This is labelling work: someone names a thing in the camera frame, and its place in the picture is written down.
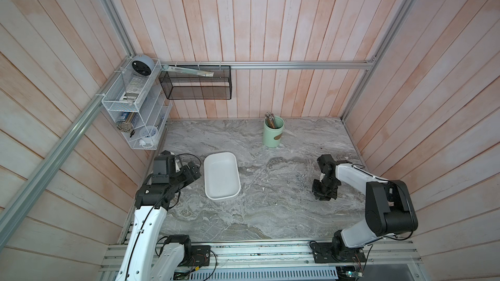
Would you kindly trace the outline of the pile of metal screws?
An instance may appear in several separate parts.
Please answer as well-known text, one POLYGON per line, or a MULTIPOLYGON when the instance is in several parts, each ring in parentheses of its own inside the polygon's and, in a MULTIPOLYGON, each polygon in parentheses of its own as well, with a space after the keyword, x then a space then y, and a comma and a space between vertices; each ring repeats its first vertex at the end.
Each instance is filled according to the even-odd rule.
POLYGON ((297 181, 297 184, 301 187, 307 186, 307 176, 305 174, 297 174, 296 181, 297 181))

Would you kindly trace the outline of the white rectangular storage box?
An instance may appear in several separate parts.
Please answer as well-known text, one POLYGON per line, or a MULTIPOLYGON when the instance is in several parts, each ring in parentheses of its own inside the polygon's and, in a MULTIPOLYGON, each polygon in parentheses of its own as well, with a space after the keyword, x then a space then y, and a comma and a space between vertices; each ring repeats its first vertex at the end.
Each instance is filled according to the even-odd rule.
POLYGON ((238 164, 233 153, 211 154, 205 158, 203 168, 205 194, 209 199, 229 200, 240 193, 238 164))

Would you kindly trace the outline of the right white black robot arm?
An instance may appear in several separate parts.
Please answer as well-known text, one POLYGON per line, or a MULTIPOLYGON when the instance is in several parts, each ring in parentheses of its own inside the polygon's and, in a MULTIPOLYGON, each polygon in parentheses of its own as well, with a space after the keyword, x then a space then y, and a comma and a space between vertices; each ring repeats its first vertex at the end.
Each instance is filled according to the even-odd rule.
POLYGON ((363 248, 369 243, 399 234, 413 234, 418 220, 407 185, 375 176, 350 161, 337 161, 331 155, 318 157, 321 172, 313 180, 316 199, 337 199, 338 188, 346 183, 365 196, 365 216, 357 224, 335 233, 333 252, 340 254, 363 248))

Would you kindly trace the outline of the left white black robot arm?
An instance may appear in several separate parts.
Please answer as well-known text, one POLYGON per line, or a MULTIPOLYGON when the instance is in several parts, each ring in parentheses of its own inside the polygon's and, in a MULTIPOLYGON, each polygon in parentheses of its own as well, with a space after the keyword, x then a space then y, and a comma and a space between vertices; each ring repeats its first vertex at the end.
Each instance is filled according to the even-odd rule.
POLYGON ((183 164, 179 155, 164 151, 155 157, 152 172, 135 194, 135 212, 131 240, 116 280, 170 280, 180 264, 190 260, 188 235, 170 235, 156 254, 161 226, 171 201, 181 190, 201 177, 200 162, 183 164))

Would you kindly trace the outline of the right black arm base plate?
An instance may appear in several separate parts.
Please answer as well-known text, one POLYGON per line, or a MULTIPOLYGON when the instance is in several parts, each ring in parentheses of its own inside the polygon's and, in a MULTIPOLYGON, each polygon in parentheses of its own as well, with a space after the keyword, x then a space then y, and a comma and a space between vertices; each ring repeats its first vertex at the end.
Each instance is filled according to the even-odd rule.
POLYGON ((310 241, 309 247, 312 250, 316 264, 332 263, 365 263, 366 257, 361 248, 346 248, 334 243, 319 243, 310 241))

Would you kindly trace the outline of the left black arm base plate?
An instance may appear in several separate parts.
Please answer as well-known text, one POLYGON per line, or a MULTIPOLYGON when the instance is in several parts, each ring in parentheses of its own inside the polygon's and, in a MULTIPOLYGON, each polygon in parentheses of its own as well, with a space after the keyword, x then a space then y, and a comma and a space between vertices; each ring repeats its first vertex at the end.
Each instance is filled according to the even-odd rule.
POLYGON ((210 265, 211 246, 195 245, 184 253, 180 267, 206 267, 210 265))

